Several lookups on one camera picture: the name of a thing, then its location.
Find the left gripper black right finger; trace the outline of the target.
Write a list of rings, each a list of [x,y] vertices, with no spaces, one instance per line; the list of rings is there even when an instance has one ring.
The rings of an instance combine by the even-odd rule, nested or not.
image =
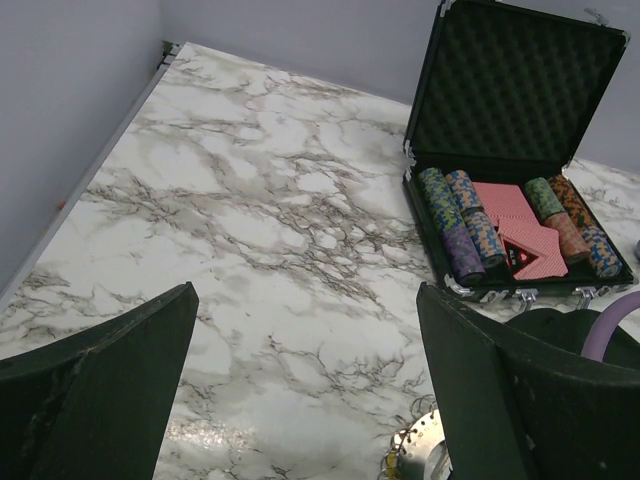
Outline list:
[[[422,284],[420,329],[456,479],[635,479],[639,369],[554,347]]]

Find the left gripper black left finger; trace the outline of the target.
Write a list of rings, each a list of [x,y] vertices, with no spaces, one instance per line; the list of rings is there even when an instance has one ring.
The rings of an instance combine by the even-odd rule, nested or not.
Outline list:
[[[2,478],[152,478],[198,306],[181,284],[2,360]]]

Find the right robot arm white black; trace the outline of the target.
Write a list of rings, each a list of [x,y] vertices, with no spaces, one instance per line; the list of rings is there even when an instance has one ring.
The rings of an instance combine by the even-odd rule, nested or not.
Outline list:
[[[554,347],[580,355],[586,337],[600,313],[582,309],[562,313],[551,308],[532,309],[506,322],[509,327]],[[639,342],[620,326],[609,340],[603,362],[639,369]]]

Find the silver disc keyring holder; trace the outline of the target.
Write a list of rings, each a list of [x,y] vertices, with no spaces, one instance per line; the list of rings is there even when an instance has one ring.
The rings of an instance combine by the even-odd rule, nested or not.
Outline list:
[[[416,399],[410,414],[411,421],[391,436],[377,479],[452,479],[453,467],[435,396]]]

